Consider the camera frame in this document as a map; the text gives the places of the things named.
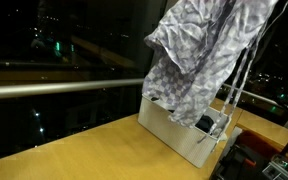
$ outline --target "crumpled cloth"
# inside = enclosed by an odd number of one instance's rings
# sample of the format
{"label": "crumpled cloth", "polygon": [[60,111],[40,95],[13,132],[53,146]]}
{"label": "crumpled cloth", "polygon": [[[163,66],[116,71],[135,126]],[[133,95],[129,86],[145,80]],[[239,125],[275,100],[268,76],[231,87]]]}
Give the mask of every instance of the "crumpled cloth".
{"label": "crumpled cloth", "polygon": [[250,48],[277,0],[179,0],[144,41],[160,60],[143,95],[175,109],[173,122],[193,128]]}

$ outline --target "table surface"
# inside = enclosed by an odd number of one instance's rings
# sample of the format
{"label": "table surface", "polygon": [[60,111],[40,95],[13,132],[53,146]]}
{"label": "table surface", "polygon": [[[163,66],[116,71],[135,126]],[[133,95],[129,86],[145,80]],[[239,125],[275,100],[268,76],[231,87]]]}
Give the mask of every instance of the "table surface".
{"label": "table surface", "polygon": [[[215,100],[212,107],[220,109]],[[230,134],[242,110],[237,109]],[[208,179],[221,155],[220,142],[198,169],[152,135],[132,115],[0,159],[0,179]]]}

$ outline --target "white box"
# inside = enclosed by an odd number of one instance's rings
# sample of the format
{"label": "white box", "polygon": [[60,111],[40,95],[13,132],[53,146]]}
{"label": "white box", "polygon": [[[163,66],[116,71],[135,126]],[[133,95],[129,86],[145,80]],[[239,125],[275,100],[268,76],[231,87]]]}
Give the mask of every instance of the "white box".
{"label": "white box", "polygon": [[[208,108],[204,115],[216,120],[219,113],[213,108]],[[212,137],[198,128],[190,129],[171,122],[168,119],[170,114],[168,110],[142,97],[138,122],[186,160],[201,168],[213,152],[219,138]],[[217,128],[222,128],[222,132],[225,132],[229,122],[227,115],[224,114]],[[206,139],[198,144],[197,142],[205,135],[207,135]]]}

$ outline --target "metal railing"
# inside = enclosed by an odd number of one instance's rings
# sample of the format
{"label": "metal railing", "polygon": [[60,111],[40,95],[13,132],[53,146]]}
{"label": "metal railing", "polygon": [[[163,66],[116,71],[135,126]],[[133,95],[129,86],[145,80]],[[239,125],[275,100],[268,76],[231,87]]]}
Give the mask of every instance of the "metal railing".
{"label": "metal railing", "polygon": [[143,84],[144,79],[1,86],[0,99]]}
{"label": "metal railing", "polygon": [[[223,86],[228,87],[228,88],[231,88],[231,87],[232,87],[232,86],[230,86],[230,85],[228,85],[228,84],[223,84]],[[280,105],[278,105],[275,101],[273,101],[273,100],[271,100],[271,99],[268,99],[268,98],[265,98],[265,97],[263,97],[263,96],[259,96],[259,95],[257,95],[257,94],[254,94],[254,93],[251,93],[251,92],[248,92],[248,91],[244,91],[244,90],[242,90],[242,93],[243,93],[243,94],[247,94],[247,95],[249,95],[249,96],[251,96],[251,97],[253,97],[253,98],[259,99],[259,100],[261,100],[261,101],[267,102],[267,103],[269,103],[269,104],[276,105],[276,106],[279,106],[279,107],[280,107]]]}

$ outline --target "cable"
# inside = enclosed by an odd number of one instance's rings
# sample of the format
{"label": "cable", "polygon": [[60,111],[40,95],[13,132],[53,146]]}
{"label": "cable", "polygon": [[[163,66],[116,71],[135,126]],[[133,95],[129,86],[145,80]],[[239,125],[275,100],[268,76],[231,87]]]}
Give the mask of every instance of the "cable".
{"label": "cable", "polygon": [[262,34],[262,37],[266,34],[267,30],[269,30],[271,28],[271,26],[275,23],[275,21],[277,21],[278,18],[280,18],[280,16],[285,12],[285,9],[288,5],[288,1],[285,3],[282,12],[273,20],[273,22],[266,28],[266,30],[264,31],[264,33]]}

